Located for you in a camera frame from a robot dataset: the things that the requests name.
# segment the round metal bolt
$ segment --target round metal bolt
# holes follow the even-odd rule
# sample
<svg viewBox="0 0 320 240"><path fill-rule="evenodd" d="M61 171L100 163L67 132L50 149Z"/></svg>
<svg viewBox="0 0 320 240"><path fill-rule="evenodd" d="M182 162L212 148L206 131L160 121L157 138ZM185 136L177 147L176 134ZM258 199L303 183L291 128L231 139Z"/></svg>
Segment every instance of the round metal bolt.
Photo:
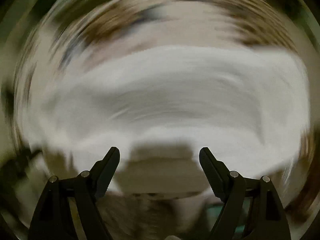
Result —
<svg viewBox="0 0 320 240"><path fill-rule="evenodd" d="M49 178L49 181L50 181L51 183L53 183L53 182L56 182L57 179L58 179L57 176L52 176L52 177Z"/></svg>
<svg viewBox="0 0 320 240"><path fill-rule="evenodd" d="M236 178L239 176L239 173L236 171L230 171L230 176Z"/></svg>
<svg viewBox="0 0 320 240"><path fill-rule="evenodd" d="M269 182L269 181L270 181L270 178L269 178L268 176L263 176L263 177L262 177L262 180L263 180L264 182Z"/></svg>
<svg viewBox="0 0 320 240"><path fill-rule="evenodd" d="M86 178L86 177L88 177L88 176L89 176L89 174L90 174L90 172L89 172L89 171L83 171L83 172L81 172L81 177Z"/></svg>

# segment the black object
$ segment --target black object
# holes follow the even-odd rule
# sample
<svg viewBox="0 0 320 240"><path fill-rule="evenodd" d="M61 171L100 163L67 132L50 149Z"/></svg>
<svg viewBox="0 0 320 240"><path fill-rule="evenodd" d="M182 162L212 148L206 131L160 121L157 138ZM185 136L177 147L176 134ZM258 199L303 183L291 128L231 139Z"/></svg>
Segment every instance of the black object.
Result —
<svg viewBox="0 0 320 240"><path fill-rule="evenodd" d="M224 203L209 239L233 238L245 197L252 197L243 239L289 240L290 230L279 196L266 176L260 180L243 178L230 172L217 161L208 148L199 155L200 164L213 192ZM112 147L102 161L76 178L59 180L53 176L47 182L33 215L28 240L77 240L68 197L76 199L81 224L88 240L112 240L95 206L104 196L120 161L120 153Z"/></svg>

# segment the white fabric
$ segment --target white fabric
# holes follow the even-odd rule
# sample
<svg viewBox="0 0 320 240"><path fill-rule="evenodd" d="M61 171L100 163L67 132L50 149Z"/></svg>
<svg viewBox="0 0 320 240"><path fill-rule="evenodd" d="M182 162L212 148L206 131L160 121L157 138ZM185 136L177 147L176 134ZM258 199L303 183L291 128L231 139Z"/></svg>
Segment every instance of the white fabric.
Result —
<svg viewBox="0 0 320 240"><path fill-rule="evenodd" d="M297 155L309 126L308 81L299 58L279 49L163 46L65 76L33 98L22 120L31 145L71 152L79 171L111 146L121 163L198 163L209 147L230 170L256 177Z"/></svg>

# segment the white surface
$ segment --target white surface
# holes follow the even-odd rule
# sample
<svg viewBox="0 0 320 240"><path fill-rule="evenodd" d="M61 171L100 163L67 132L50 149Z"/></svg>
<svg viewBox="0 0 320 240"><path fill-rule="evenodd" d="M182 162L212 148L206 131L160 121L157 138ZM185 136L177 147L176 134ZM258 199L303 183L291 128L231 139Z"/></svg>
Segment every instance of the white surface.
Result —
<svg viewBox="0 0 320 240"><path fill-rule="evenodd" d="M31 145L72 152L79 171L111 146L124 163L188 158L136 151L187 145L197 162L209 147L230 170L256 177L297 155L309 126L308 81L303 63L285 51L163 46L66 75L22 117Z"/></svg>

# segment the metal pin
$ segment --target metal pin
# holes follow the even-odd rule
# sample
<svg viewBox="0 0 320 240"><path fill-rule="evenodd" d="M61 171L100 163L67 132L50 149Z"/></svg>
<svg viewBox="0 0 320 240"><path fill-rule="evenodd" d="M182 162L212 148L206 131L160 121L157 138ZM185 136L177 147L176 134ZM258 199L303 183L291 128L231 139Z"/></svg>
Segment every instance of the metal pin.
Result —
<svg viewBox="0 0 320 240"><path fill-rule="evenodd" d="M230 176L233 177L233 178L236 178L239 176L239 173L236 172L236 171L230 171Z"/></svg>
<svg viewBox="0 0 320 240"><path fill-rule="evenodd" d="M86 178L86 177L88 177L88 176L89 176L89 174L90 174L90 172L89 172L89 171L83 171L83 172L81 172L81 177Z"/></svg>
<svg viewBox="0 0 320 240"><path fill-rule="evenodd" d="M51 182L51 183L53 183L53 182L56 182L57 181L57 176L51 176L50 178L49 178L49 181Z"/></svg>
<svg viewBox="0 0 320 240"><path fill-rule="evenodd" d="M269 182L269 181L270 181L270 178L269 178L268 176L263 176L263 177L262 177L262 180L263 180L264 182Z"/></svg>

